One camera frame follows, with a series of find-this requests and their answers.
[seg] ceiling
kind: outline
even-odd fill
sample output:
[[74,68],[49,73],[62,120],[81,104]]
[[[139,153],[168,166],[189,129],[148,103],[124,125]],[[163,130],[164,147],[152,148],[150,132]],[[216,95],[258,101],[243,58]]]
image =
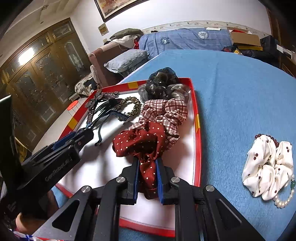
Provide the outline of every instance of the ceiling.
[[79,0],[33,0],[12,22],[7,32],[21,21],[42,22],[49,16],[73,10]]
[[31,37],[49,26],[70,17],[79,1],[33,0],[15,18],[1,39],[0,66]]

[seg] red stool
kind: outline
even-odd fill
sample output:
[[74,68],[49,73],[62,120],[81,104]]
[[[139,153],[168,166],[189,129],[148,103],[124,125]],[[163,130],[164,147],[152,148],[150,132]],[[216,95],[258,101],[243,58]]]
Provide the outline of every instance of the red stool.
[[67,108],[68,112],[71,116],[74,116],[76,111],[80,108],[81,104],[78,102],[78,100],[73,101]]

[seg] pearl bracelet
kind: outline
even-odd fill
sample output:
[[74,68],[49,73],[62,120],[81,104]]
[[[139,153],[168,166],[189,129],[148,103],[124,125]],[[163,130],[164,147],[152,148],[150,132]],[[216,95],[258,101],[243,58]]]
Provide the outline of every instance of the pearl bracelet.
[[291,191],[290,191],[290,195],[289,195],[288,199],[286,201],[281,201],[279,199],[279,196],[278,195],[276,195],[273,198],[274,205],[276,205],[278,208],[284,208],[284,207],[286,207],[290,203],[290,201],[291,201],[291,199],[292,199],[292,197],[293,197],[293,195],[295,193],[295,190],[294,189],[295,189],[296,181],[294,180],[294,177],[295,177],[295,175],[293,174],[292,177],[291,177]]

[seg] floor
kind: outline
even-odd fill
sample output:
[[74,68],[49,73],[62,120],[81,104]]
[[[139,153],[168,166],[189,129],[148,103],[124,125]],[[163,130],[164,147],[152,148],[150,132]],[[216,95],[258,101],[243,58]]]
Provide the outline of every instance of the floor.
[[[79,98],[78,102],[82,105],[85,101],[85,98]],[[71,120],[72,116],[68,112],[68,110],[65,110],[58,118],[57,120],[51,125],[51,127],[47,130],[47,132],[44,134],[44,136],[41,138],[41,140],[38,142],[37,146],[33,150],[33,154],[45,147],[46,145],[49,145],[55,141],[57,141],[67,126],[68,122]]]

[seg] metal screw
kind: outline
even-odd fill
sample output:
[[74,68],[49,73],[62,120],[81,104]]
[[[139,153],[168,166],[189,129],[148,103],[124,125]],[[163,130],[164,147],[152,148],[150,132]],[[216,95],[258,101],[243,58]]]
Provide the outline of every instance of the metal screw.
[[207,185],[207,186],[205,187],[205,189],[206,189],[208,192],[212,192],[212,191],[215,190],[215,188],[214,188],[212,185]]
[[81,188],[81,191],[83,193],[89,192],[90,190],[91,190],[91,187],[90,186],[84,186],[84,187]]
[[178,183],[178,182],[180,182],[180,178],[178,178],[178,177],[172,177],[171,181],[173,183]]
[[124,182],[126,179],[124,178],[124,177],[118,177],[118,178],[116,178],[116,182],[118,182],[118,183],[122,183],[122,182]]

